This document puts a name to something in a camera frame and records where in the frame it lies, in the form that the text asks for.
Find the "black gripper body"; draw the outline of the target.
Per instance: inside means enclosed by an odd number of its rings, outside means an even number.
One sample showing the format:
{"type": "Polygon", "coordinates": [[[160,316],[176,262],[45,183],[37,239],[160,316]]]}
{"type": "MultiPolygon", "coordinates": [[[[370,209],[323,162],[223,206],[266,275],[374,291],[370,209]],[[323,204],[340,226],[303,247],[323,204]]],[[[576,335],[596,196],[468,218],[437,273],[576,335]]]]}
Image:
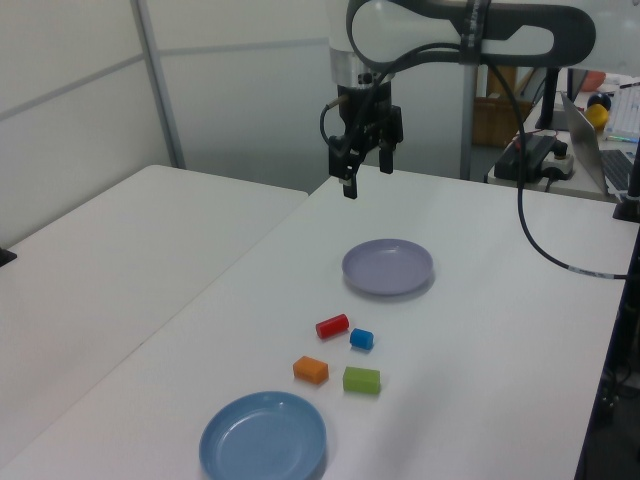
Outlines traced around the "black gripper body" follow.
{"type": "Polygon", "coordinates": [[[338,138],[338,148],[357,153],[368,153],[375,147],[393,150],[391,84],[360,89],[338,86],[337,93],[345,97],[339,105],[345,131],[338,138]]]}

